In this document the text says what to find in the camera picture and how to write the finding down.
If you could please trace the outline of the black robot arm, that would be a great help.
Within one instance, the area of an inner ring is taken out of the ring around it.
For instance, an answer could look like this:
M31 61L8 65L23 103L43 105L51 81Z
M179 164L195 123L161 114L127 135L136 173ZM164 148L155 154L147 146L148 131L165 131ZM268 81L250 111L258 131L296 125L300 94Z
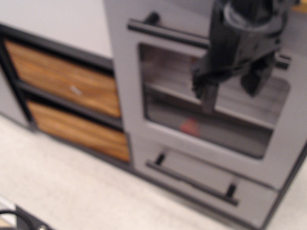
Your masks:
M240 76L250 96L262 89L276 63L293 0L217 0L210 46L193 66L192 89L205 113L214 112L219 85Z

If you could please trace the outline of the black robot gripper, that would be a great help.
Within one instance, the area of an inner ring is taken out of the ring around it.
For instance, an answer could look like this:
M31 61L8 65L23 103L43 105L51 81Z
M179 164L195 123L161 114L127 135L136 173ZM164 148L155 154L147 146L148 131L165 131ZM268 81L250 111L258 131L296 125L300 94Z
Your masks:
M273 69L273 54L290 10L288 0L217 0L209 32L210 48L192 68L192 90L206 114L214 112L218 83L246 72L240 84L255 97Z

